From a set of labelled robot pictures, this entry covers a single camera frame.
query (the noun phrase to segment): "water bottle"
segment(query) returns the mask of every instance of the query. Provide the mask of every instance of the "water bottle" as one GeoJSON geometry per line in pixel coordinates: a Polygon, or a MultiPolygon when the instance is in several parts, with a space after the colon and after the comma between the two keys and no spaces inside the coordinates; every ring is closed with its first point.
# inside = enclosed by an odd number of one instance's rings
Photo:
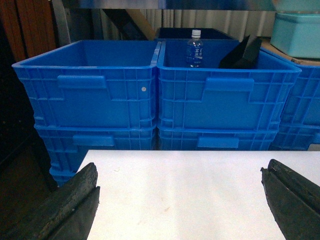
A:
{"type": "Polygon", "coordinates": [[[198,68],[202,63],[203,42],[200,40],[201,30],[192,30],[192,39],[187,43],[186,62],[188,67],[198,68]]]}

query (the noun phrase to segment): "light blue container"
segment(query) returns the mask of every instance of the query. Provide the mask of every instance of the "light blue container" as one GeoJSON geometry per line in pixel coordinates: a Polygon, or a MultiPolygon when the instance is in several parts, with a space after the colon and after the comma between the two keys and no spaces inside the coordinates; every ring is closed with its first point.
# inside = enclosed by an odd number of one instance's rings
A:
{"type": "Polygon", "coordinates": [[[271,44],[295,58],[320,58],[320,14],[277,13],[271,44]]]}

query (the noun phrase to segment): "corrugated wall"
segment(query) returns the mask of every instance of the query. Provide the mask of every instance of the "corrugated wall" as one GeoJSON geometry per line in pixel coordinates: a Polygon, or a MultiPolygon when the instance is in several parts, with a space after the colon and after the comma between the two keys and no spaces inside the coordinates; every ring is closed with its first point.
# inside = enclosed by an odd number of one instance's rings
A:
{"type": "Polygon", "coordinates": [[[244,36],[271,37],[273,11],[155,10],[142,9],[154,30],[157,28],[214,28],[239,41],[244,36]]]}

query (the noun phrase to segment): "black object in crate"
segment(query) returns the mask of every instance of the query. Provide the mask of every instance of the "black object in crate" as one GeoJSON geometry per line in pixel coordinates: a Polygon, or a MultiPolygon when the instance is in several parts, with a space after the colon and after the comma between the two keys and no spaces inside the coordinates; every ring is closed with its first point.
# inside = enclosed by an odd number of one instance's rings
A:
{"type": "Polygon", "coordinates": [[[220,69],[251,69],[257,62],[262,40],[254,35],[247,36],[221,61],[220,69]]]}

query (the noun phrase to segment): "white table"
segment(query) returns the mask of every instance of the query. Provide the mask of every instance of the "white table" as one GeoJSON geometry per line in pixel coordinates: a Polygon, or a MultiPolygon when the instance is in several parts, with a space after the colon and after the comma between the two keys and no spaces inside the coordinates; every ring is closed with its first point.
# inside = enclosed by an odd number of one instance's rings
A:
{"type": "Polygon", "coordinates": [[[276,159],[320,185],[319,151],[90,150],[100,203],[89,240],[285,240],[261,167],[276,159]]]}

